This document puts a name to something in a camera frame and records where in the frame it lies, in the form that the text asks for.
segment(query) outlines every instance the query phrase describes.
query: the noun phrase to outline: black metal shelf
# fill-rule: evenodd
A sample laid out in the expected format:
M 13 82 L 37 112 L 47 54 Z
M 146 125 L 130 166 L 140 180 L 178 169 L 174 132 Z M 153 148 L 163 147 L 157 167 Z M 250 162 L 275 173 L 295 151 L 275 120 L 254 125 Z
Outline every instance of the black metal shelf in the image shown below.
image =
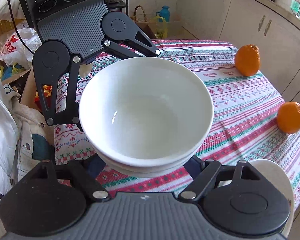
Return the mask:
M 116 2 L 116 3 L 107 3 L 106 4 L 108 9 L 117 9 L 117 8 L 127 8 L 128 5 L 126 5 L 125 2 Z

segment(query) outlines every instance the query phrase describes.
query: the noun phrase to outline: patterned tablecloth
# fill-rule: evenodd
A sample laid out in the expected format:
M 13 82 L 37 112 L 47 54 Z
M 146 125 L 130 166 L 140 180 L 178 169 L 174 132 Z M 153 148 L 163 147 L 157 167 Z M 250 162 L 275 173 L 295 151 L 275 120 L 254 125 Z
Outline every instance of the patterned tablecloth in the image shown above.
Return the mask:
M 160 57 L 175 61 L 195 72 L 213 99 L 214 120 L 210 133 L 196 155 L 222 164 L 266 158 L 278 163 L 288 175 L 300 203 L 300 131 L 287 135 L 278 129 L 276 113 L 284 102 L 261 72 L 243 77 L 234 67 L 237 48 L 220 41 L 156 41 Z M 77 98 L 89 80 L 104 67 L 118 61 L 106 53 L 95 60 L 87 78 L 78 78 Z M 65 107 L 67 75 L 59 81 L 57 107 Z M 84 133 L 73 124 L 55 127 L 56 163 L 95 154 Z M 185 168 L 153 179 L 128 177 L 106 166 L 96 178 L 111 194 L 116 191 L 181 192 L 192 178 Z

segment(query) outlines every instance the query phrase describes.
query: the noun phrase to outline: orange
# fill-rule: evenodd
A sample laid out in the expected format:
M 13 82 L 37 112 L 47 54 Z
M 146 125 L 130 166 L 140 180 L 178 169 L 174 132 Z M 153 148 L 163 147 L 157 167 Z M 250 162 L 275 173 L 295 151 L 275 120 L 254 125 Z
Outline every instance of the orange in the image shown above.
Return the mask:
M 241 47 L 234 57 L 234 65 L 246 77 L 255 75 L 260 68 L 259 48 L 255 45 Z
M 277 124 L 285 133 L 295 133 L 300 129 L 300 104 L 286 102 L 279 107 Z

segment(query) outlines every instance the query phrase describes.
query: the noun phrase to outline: blue thermos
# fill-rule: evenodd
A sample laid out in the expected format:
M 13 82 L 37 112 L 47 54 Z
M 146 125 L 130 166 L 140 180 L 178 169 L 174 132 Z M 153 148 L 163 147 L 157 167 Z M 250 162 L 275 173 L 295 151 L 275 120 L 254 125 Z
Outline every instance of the blue thermos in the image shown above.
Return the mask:
M 169 22 L 170 21 L 170 11 L 169 11 L 169 6 L 167 5 L 164 5 L 162 6 L 162 9 L 160 12 L 157 12 L 157 16 L 158 16 L 158 13 L 159 13 L 159 16 L 160 17 L 163 17 L 166 19 L 166 22 Z

